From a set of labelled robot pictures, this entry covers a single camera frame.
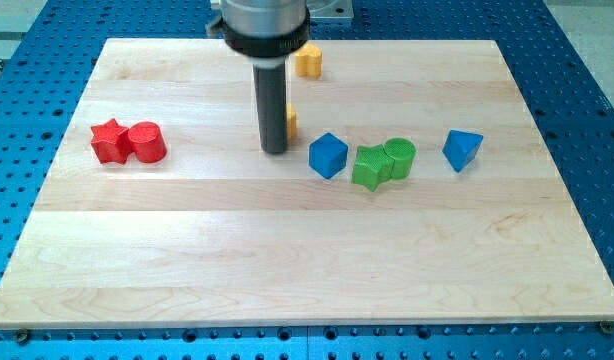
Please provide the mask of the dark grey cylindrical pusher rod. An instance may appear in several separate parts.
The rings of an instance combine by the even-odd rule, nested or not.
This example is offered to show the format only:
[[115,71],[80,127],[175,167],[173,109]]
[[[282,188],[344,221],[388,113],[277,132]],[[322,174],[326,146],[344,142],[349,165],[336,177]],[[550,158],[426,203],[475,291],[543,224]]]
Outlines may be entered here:
[[285,61],[253,66],[261,148],[282,154],[288,147]]

